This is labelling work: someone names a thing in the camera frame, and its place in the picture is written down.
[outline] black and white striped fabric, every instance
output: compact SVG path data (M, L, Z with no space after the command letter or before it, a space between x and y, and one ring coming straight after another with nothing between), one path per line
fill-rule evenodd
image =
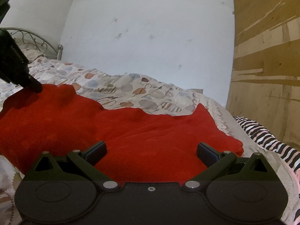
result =
M277 140L268 129L258 122L238 116L233 118L260 147L277 153L294 173L297 172L300 168L299 151ZM300 209L296 212L294 224L300 225Z

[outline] circular cover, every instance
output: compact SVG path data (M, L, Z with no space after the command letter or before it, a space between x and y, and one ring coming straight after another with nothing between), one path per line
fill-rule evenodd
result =
M72 220L87 210L96 198L96 188L89 180L22 181L15 203L27 219L40 223Z
M280 181L211 182L206 196L211 205L226 217L243 222L280 218L287 205Z

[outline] bedspread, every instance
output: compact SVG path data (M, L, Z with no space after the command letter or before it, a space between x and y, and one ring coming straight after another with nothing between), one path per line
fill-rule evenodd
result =
M230 113L213 99L142 74L111 76L97 69L85 69L81 65L50 60L43 56L29 64L29 70L42 84L73 85L77 94L98 101L106 109L133 107L141 108L149 114L179 116L189 115L198 104L203 104L221 131L242 141L243 156L248 157L253 152L264 153L289 194L289 203L282 220L286 224L293 224L295 212L300 206L299 181L295 174L276 153L260 148L251 140ZM20 89L20 86L1 81L0 106L8 96ZM1 157L0 167L4 165L6 168L2 168L0 173L0 180L5 180L1 183L0 225L17 224L20 217L14 208L13 195L21 174Z

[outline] metal pin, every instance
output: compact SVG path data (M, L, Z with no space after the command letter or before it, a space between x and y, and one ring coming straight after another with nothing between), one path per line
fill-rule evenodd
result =
M194 181L194 180L190 180L190 181L187 181L185 183L186 187L190 188L190 189L195 189L195 188L198 188L200 186L200 183L197 182L197 181Z
M154 187L149 187L148 190L151 191L151 192L153 192L156 189Z
M118 183L115 181L106 181L103 183L103 187L106 189L114 189L118 186Z

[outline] bed post finial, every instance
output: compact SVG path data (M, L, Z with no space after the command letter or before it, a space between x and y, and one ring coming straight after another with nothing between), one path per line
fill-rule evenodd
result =
M58 49L57 59L61 60L62 59L62 50L64 49L64 47L62 45L58 45L57 49Z

